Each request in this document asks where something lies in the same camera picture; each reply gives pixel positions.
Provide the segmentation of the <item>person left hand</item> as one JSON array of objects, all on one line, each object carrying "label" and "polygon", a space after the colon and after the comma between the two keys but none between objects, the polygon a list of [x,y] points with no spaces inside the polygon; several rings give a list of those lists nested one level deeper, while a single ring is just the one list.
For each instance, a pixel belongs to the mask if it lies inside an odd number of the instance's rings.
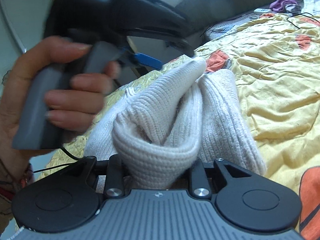
[{"label": "person left hand", "polygon": [[[1,161],[6,174],[20,180],[32,157],[46,151],[23,151],[11,147],[18,129],[25,97],[33,77],[52,63],[68,63],[83,57],[90,46],[72,43],[57,36],[42,40],[15,62],[1,98]],[[85,133],[94,116],[104,105],[104,97],[112,90],[120,72],[116,61],[109,62],[102,74],[79,74],[71,79],[70,90],[51,90],[44,96],[50,111],[47,119],[57,127],[70,131],[70,138]]]}]

